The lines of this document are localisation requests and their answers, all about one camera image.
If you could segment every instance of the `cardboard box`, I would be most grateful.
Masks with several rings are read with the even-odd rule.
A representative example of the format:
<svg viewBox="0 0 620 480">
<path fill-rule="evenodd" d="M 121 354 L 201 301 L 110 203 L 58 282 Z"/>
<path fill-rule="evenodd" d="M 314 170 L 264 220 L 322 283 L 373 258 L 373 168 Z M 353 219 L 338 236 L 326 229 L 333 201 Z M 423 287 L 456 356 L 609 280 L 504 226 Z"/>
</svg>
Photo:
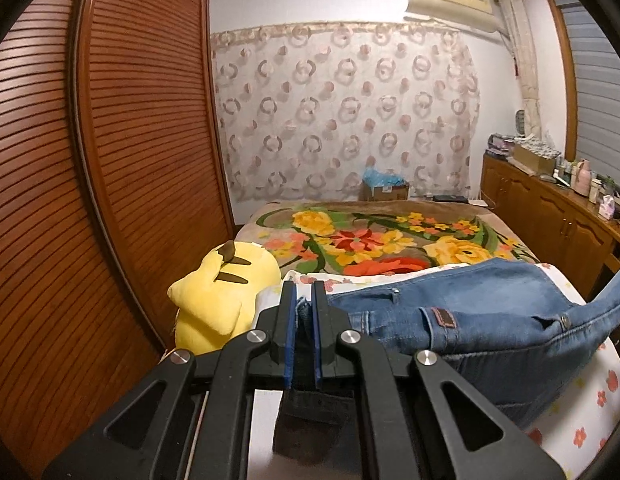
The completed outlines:
<svg viewBox="0 0 620 480">
<path fill-rule="evenodd" d="M 552 175 L 554 173 L 554 158 L 543 158 L 535 155 L 535 153 L 518 144 L 514 145 L 512 156 L 514 160 L 530 168 L 536 174 Z"/>
<path fill-rule="evenodd" d="M 410 186 L 386 186 L 371 188 L 363 183 L 362 199 L 365 202 L 383 202 L 385 200 L 408 200 Z"/>
</svg>

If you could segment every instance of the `white floral bed sheet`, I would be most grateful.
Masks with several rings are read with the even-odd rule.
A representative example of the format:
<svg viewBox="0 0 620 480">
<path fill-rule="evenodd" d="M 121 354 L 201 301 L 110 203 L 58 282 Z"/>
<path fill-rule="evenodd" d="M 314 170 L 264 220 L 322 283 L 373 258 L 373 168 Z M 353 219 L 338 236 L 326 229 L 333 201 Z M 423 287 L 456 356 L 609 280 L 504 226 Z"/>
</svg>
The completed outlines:
<svg viewBox="0 0 620 480">
<path fill-rule="evenodd" d="M 310 298 L 311 283 L 323 280 L 328 294 L 347 292 L 356 288 L 395 283 L 409 280 L 431 272 L 439 272 L 465 264 L 453 264 L 425 269 L 410 274 L 394 276 L 339 276 L 335 274 L 300 274 L 294 270 L 284 280 L 297 284 L 298 297 Z M 575 303 L 585 303 L 568 279 L 549 264 L 538 266 L 554 284 Z M 257 296 L 258 317 L 260 311 L 279 304 L 281 286 L 267 288 Z M 301 466 L 293 460 L 272 453 L 274 425 L 279 411 L 281 392 L 257 392 L 254 399 L 254 416 L 250 436 L 248 480 L 354 480 L 352 473 L 331 469 L 327 466 Z M 592 361 L 579 377 L 528 428 L 528 436 L 539 444 L 563 468 L 568 480 L 574 480 L 590 462 L 614 431 L 620 420 L 620 358 L 610 339 L 599 347 Z"/>
</svg>

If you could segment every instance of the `window blind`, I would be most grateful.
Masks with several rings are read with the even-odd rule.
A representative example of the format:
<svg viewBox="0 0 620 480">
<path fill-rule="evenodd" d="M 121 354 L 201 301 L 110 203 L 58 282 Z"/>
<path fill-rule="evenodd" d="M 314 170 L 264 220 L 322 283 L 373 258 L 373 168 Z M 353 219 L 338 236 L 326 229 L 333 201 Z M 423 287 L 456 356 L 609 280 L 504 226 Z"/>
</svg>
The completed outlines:
<svg viewBox="0 0 620 480">
<path fill-rule="evenodd" d="M 556 0 L 570 38 L 577 83 L 577 158 L 620 186 L 620 59 L 578 0 Z"/>
</svg>

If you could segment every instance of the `curtain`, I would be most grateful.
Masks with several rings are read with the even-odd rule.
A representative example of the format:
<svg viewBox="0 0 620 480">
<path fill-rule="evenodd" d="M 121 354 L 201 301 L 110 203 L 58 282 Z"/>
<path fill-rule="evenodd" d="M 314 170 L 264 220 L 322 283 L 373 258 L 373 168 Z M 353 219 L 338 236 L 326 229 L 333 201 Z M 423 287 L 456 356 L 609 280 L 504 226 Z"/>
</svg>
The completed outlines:
<svg viewBox="0 0 620 480">
<path fill-rule="evenodd" d="M 457 30 L 296 23 L 213 34 L 235 199 L 347 200 L 366 167 L 465 194 L 479 87 Z"/>
<path fill-rule="evenodd" d="M 528 14 L 522 0 L 499 0 L 499 3 L 519 69 L 519 84 L 525 113 L 525 136 L 541 139 L 536 51 Z"/>
</svg>

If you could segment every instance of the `window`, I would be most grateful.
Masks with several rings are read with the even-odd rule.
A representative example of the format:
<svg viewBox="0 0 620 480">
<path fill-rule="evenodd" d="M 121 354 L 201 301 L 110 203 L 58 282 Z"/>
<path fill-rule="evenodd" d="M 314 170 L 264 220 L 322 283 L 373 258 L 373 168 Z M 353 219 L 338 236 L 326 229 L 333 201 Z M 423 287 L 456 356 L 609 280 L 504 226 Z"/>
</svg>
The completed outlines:
<svg viewBox="0 0 620 480">
<path fill-rule="evenodd" d="M 587 158 L 620 186 L 620 59 L 578 0 L 549 3 L 566 73 L 566 158 Z"/>
</svg>

